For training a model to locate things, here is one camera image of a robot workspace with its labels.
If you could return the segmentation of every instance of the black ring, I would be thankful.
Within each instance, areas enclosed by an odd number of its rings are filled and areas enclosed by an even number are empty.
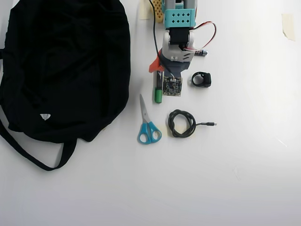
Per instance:
[[[196,76],[200,75],[203,78],[203,82],[200,84],[196,84],[194,82],[194,78]],[[196,72],[193,74],[192,78],[191,78],[191,82],[194,86],[196,87],[210,87],[211,86],[211,75],[210,73],[205,73],[205,72]]]

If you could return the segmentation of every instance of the scissor blade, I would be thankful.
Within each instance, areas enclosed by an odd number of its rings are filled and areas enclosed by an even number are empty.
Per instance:
[[[141,107],[141,114],[142,114],[142,119],[144,123],[149,123],[151,120],[149,118],[149,115],[147,114],[145,102],[143,100],[142,95],[140,94],[140,107]]]

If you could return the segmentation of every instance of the blue scissor handle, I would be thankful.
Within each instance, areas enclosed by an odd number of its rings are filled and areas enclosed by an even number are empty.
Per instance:
[[[162,138],[162,133],[161,133],[161,131],[154,125],[154,123],[152,123],[152,121],[149,122],[148,124],[149,124],[150,132],[151,132],[151,135],[150,135],[151,142],[152,142],[152,143],[156,143],[156,142],[158,142],[158,141]],[[154,138],[154,132],[157,132],[157,133],[158,133],[158,138],[157,138],[157,139]]]
[[[143,141],[141,140],[141,135],[143,135],[143,134],[146,136],[146,139],[147,139],[145,142],[143,142]],[[141,144],[144,144],[144,145],[149,145],[149,144],[151,144],[151,138],[150,138],[149,133],[148,133],[148,131],[147,131],[147,124],[146,124],[146,123],[143,123],[142,126],[141,126],[141,131],[140,131],[140,133],[139,133],[139,135],[138,135],[138,141],[139,141]]]

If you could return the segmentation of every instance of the orange part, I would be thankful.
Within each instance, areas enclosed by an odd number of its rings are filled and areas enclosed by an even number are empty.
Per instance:
[[[155,59],[155,61],[150,65],[150,68],[149,68],[149,73],[153,73],[155,71],[160,71],[160,72],[164,71],[164,67],[161,66],[160,59],[158,56]]]

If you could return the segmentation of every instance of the backpack strap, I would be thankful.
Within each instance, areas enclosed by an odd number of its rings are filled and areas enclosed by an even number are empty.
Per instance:
[[[25,157],[26,159],[28,159],[29,161],[33,162],[34,164],[36,164],[38,167],[42,168],[43,170],[46,171],[53,171],[56,169],[61,168],[62,166],[64,166],[68,160],[70,159],[70,157],[72,156],[75,147],[76,147],[76,143],[77,143],[77,139],[70,141],[70,142],[65,142],[63,145],[63,153],[62,153],[62,157],[60,160],[60,163],[58,164],[57,167],[49,167],[46,166],[45,164],[41,163],[39,160],[37,160],[36,158],[34,158],[33,156],[31,156],[29,153],[27,153],[18,143],[17,141],[9,134],[9,132],[5,129],[5,127],[3,126],[2,121],[0,120],[0,135],[17,151],[19,152],[19,154],[21,154],[23,157]]]

